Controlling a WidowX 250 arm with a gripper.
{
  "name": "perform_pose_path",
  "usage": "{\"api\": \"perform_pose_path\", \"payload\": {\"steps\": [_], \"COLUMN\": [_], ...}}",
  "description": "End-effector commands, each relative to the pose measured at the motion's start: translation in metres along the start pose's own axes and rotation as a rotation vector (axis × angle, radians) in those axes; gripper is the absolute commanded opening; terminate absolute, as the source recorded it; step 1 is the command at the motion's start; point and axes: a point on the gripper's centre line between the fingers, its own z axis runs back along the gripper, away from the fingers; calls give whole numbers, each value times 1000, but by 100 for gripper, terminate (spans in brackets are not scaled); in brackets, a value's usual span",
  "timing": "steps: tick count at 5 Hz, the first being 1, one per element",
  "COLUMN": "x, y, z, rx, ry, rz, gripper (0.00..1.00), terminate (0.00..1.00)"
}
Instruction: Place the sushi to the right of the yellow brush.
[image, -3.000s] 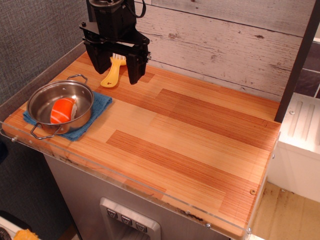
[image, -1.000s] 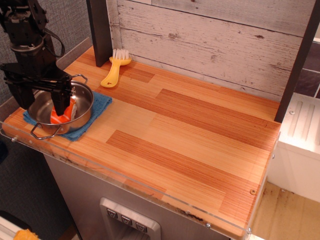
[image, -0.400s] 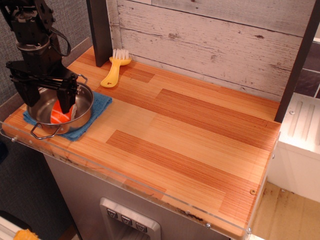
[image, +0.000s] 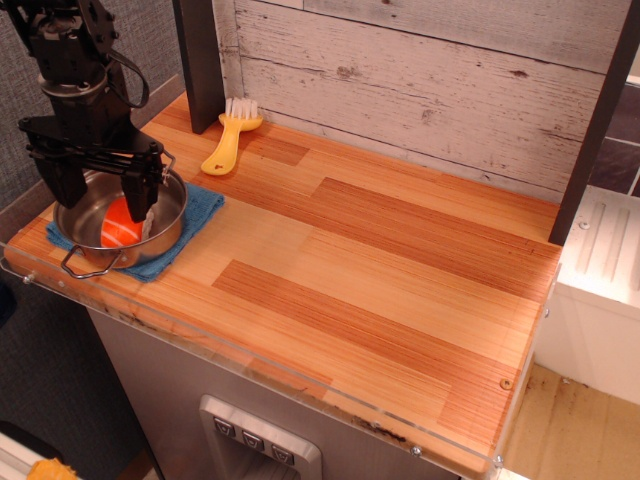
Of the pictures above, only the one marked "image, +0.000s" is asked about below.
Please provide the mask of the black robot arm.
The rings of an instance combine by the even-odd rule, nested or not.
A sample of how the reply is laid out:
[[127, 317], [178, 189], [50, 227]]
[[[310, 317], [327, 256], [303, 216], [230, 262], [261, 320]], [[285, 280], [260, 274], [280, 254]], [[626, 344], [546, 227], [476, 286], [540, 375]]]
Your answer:
[[131, 218], [144, 220], [169, 169], [163, 145], [131, 121], [150, 90], [144, 85], [138, 102], [129, 98], [123, 71], [138, 68], [113, 47], [113, 14], [99, 1], [4, 1], [1, 9], [36, 60], [53, 108], [18, 126], [55, 199], [76, 206], [88, 191], [88, 170], [117, 175]]

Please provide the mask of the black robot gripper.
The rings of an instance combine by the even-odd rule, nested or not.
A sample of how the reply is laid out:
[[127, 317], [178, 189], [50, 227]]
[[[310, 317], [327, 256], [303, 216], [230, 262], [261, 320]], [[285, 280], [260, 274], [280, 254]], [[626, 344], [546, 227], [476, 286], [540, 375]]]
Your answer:
[[29, 139], [30, 155], [56, 201], [74, 208], [86, 194], [82, 169], [121, 177], [130, 217], [146, 219], [157, 202], [164, 168], [162, 143], [136, 128], [134, 109], [148, 100], [148, 86], [137, 104], [122, 79], [59, 84], [39, 81], [53, 113], [21, 119], [19, 129]]

